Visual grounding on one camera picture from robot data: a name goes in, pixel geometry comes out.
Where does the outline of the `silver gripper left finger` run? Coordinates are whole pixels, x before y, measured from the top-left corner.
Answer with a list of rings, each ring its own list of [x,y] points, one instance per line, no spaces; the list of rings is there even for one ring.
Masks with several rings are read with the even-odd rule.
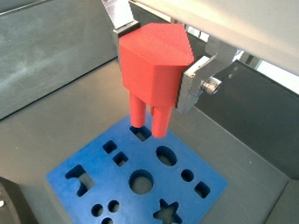
[[[114,33],[119,38],[140,28],[128,0],[102,0],[102,3],[114,25]]]

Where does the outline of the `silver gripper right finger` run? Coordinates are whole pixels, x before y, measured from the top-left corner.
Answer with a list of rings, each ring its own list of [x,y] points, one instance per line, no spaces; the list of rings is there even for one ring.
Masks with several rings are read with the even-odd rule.
[[[219,39],[210,37],[206,56],[196,59],[182,73],[182,85],[176,101],[176,110],[187,113],[203,93],[214,95],[222,81],[215,78],[218,72],[230,66],[238,48]]]

